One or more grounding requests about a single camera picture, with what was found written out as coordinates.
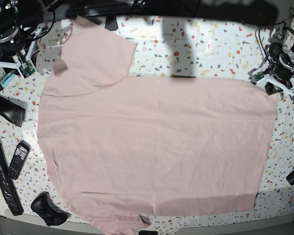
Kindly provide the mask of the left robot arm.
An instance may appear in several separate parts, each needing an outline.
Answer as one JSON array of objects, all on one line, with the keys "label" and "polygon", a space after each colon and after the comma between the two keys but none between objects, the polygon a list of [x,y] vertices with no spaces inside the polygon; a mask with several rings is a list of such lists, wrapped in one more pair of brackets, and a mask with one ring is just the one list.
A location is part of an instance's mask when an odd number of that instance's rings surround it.
[{"label": "left robot arm", "polygon": [[256,32],[263,61],[248,74],[250,82],[263,89],[267,95],[283,93],[288,95],[294,104],[294,91],[291,79],[294,78],[294,8],[290,9],[289,17],[269,26],[275,29],[273,41],[264,46],[260,27]]}]

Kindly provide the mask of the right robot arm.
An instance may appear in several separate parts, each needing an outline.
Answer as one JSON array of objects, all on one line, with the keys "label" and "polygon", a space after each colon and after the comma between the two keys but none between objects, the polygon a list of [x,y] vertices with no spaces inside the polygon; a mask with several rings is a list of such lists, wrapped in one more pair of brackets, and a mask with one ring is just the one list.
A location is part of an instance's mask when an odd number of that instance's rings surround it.
[{"label": "right robot arm", "polygon": [[0,68],[23,78],[36,71],[36,41],[43,21],[38,0],[0,0]]}]

